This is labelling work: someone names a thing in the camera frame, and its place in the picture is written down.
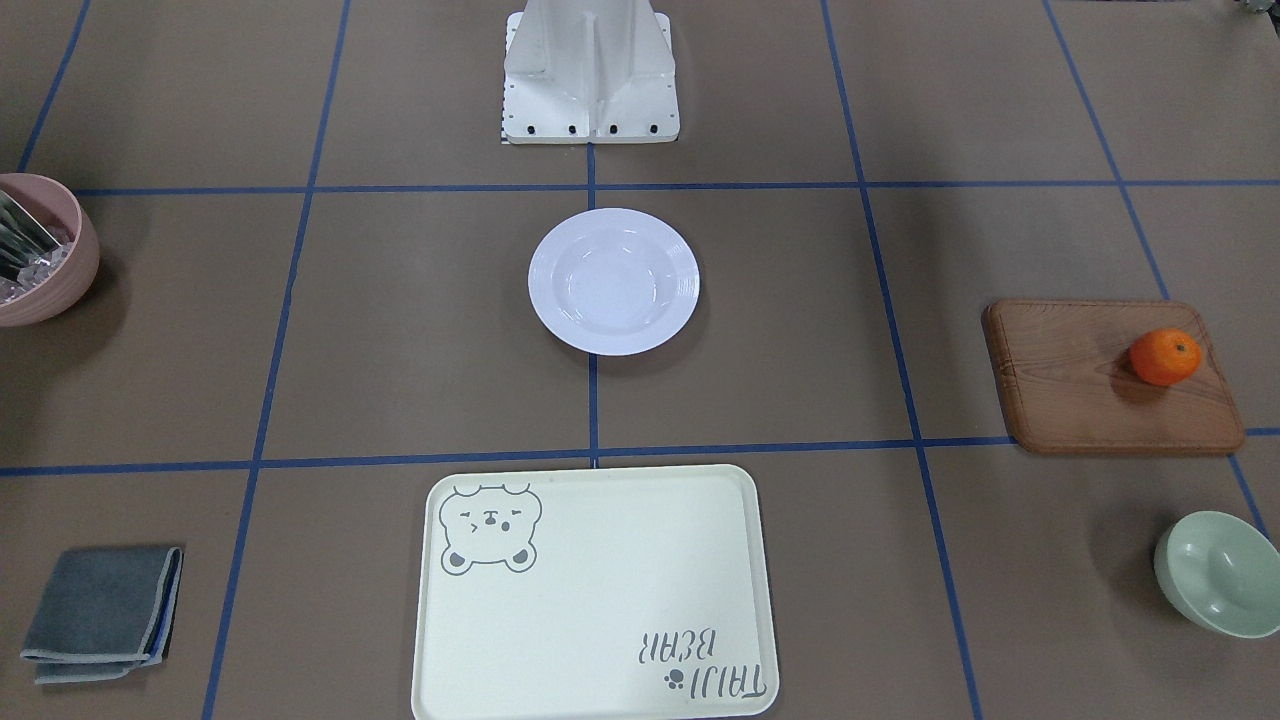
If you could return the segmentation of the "cream bear serving tray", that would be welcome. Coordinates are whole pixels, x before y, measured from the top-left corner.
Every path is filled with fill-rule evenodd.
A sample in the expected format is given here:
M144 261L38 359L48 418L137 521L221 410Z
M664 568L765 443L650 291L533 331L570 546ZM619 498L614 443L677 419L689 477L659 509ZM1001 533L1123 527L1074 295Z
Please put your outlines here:
M732 464L454 474L425 501L417 719L699 719L781 688Z

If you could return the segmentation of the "orange fruit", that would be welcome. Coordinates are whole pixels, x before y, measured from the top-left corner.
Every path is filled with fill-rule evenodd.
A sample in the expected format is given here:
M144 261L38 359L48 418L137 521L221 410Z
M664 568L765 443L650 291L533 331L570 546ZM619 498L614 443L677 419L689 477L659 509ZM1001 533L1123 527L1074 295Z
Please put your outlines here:
M1189 333L1166 327L1138 338L1128 350L1128 359L1144 383L1170 387L1196 374L1203 361L1203 350Z

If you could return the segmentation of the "wooden cutting board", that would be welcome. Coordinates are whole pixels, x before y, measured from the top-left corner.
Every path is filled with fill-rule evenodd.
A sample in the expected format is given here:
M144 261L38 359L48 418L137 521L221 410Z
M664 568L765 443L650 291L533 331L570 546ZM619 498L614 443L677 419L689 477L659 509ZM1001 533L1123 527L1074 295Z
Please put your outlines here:
M1174 301L1001 299L982 315L1009 434L1034 454L1224 456L1245 427L1193 306ZM1201 347L1196 372L1160 387L1132 369L1146 332Z

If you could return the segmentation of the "white ceramic plate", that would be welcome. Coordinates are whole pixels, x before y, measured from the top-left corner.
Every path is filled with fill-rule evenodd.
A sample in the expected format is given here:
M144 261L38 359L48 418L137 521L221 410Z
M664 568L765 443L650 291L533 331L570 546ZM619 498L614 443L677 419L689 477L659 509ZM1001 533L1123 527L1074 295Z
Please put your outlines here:
M588 354L630 356L672 340L690 322L701 268L685 237L662 219L598 208L545 233L527 268L541 324Z

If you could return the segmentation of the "metal scoop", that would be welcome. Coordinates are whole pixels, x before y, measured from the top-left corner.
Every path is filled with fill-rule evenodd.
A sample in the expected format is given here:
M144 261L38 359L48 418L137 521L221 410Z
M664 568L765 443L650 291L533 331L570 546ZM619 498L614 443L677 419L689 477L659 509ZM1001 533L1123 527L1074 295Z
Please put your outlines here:
M68 245L1 191L1 275L19 286L33 286L40 272L51 273Z

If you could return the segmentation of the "green ceramic bowl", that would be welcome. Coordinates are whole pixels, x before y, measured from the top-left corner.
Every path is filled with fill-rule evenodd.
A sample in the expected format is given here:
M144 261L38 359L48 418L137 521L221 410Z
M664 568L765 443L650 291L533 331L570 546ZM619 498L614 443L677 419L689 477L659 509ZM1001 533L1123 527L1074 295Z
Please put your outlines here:
M1277 633L1277 550L1248 521L1188 514L1161 534L1152 564L1166 601L1197 626L1240 639Z

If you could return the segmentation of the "pink bowl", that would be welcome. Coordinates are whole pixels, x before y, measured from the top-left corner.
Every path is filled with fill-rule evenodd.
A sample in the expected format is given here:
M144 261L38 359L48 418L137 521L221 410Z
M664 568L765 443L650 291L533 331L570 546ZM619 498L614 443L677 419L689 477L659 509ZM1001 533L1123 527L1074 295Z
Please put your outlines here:
M12 301L3 302L1 325L32 325L70 307L88 291L99 273L99 232L79 200L61 183L44 176L8 173L3 191L42 227L61 231L69 243L45 278Z

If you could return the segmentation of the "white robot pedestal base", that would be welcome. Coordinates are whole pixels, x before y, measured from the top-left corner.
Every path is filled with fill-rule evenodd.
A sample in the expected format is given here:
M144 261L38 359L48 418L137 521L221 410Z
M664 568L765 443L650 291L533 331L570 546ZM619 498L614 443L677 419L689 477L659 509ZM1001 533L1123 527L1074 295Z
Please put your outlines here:
M680 137L671 20L649 1L529 1L507 17L504 41L503 142Z

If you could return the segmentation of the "folded grey cloth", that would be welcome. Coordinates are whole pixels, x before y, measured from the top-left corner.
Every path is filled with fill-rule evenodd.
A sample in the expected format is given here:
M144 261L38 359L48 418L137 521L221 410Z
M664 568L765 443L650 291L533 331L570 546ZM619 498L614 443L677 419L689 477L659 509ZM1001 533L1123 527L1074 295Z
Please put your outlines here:
M110 682L168 653L184 564L178 546L63 552L26 633L36 685Z

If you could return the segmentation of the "ice cubes in bowl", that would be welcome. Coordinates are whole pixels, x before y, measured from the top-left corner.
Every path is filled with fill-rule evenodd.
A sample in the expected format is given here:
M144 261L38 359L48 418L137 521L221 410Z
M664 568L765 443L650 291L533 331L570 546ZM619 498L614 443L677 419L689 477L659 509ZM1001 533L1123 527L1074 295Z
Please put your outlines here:
M70 236L59 227L46 225L56 246L45 252L3 225L1 240L1 302L12 304L45 283L69 258L74 247Z

